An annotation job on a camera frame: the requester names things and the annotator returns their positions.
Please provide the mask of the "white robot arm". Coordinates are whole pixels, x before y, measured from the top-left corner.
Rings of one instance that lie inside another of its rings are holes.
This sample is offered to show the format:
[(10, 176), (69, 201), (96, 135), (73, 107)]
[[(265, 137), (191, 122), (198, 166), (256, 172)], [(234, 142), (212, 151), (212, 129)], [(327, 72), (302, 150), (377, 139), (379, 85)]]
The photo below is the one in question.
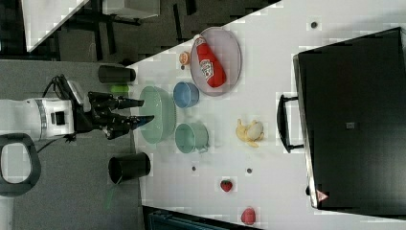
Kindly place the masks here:
[(39, 150), (35, 143), (54, 142), (59, 138), (73, 140), (79, 133), (98, 129), (112, 140), (126, 135), (154, 120), (152, 115), (124, 116), (118, 109), (141, 107), (142, 100), (115, 97), (107, 93), (90, 92), (79, 99), (36, 98), (1, 102), (1, 153), (21, 155), (29, 160), (29, 172), (20, 182), (9, 181), (1, 175), (1, 195), (22, 196), (32, 189), (41, 175)]

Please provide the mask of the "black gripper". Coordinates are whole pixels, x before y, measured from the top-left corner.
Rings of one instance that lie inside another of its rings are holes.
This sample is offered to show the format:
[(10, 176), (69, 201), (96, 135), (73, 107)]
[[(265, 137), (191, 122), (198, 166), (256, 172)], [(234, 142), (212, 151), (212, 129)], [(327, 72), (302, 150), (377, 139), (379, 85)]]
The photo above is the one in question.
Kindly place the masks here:
[[(128, 98), (116, 99), (112, 94), (89, 92), (83, 105), (77, 105), (74, 112), (75, 133), (86, 133), (94, 129), (102, 130), (108, 140), (115, 138), (113, 123), (116, 108), (124, 109), (144, 105), (144, 100)], [(119, 121), (122, 129), (137, 129), (154, 120), (153, 115), (128, 116)]]

